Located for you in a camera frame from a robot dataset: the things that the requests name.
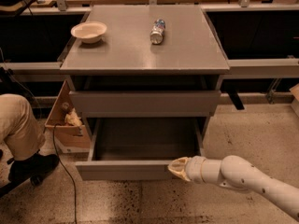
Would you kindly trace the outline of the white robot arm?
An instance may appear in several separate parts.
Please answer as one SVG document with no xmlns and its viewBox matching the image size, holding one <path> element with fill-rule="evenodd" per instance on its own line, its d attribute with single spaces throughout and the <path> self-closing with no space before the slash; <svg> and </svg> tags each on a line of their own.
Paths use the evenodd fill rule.
<svg viewBox="0 0 299 224">
<path fill-rule="evenodd" d="M 223 160 L 202 156 L 182 157 L 171 161 L 168 170 L 187 182 L 254 191 L 299 221 L 299 189 L 266 175 L 241 157 L 232 155 Z"/>
</svg>

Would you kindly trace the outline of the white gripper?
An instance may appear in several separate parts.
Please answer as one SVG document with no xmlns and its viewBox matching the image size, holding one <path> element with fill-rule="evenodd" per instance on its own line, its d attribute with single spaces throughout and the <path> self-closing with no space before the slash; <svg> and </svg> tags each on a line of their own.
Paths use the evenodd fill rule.
<svg viewBox="0 0 299 224">
<path fill-rule="evenodd" d="M 171 174 L 184 181 L 203 183 L 204 179 L 201 175 L 201 169 L 205 160 L 201 156 L 194 156 L 192 158 L 181 157 L 171 161 L 167 168 Z"/>
</svg>

